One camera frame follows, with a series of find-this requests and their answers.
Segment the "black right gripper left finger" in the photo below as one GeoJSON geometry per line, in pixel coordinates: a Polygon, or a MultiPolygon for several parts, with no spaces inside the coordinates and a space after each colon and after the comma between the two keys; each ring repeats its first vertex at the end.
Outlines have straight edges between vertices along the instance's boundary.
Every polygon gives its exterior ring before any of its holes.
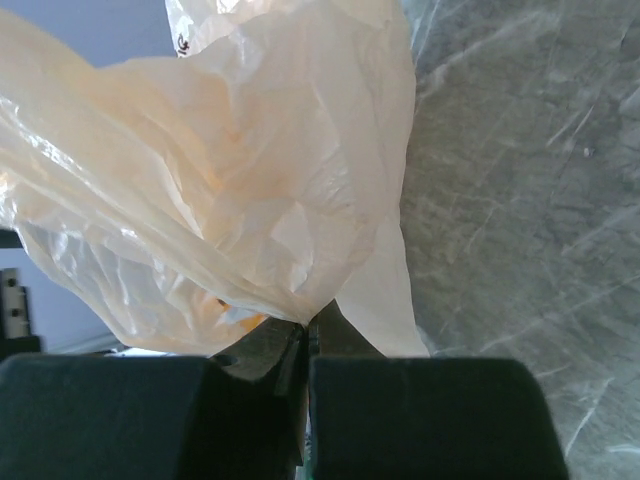
{"type": "Polygon", "coordinates": [[[212,357],[23,354],[1,365],[5,479],[291,479],[305,331],[269,319],[212,357]]]}

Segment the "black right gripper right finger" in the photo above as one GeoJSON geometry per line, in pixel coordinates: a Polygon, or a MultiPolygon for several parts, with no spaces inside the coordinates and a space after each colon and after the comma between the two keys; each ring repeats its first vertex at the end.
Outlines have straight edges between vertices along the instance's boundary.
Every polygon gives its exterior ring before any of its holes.
{"type": "Polygon", "coordinates": [[[389,358],[327,305],[310,323],[315,479],[565,479],[538,381],[495,358],[389,358]]]}

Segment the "translucent orange plastic bag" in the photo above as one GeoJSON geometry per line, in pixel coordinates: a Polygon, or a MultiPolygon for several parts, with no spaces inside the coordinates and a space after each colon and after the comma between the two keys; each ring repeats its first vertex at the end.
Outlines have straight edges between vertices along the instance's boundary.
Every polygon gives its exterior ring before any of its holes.
{"type": "Polygon", "coordinates": [[[424,356],[397,1],[170,1],[176,53],[96,68],[1,15],[1,224],[124,344],[213,354],[336,303],[424,356]]]}

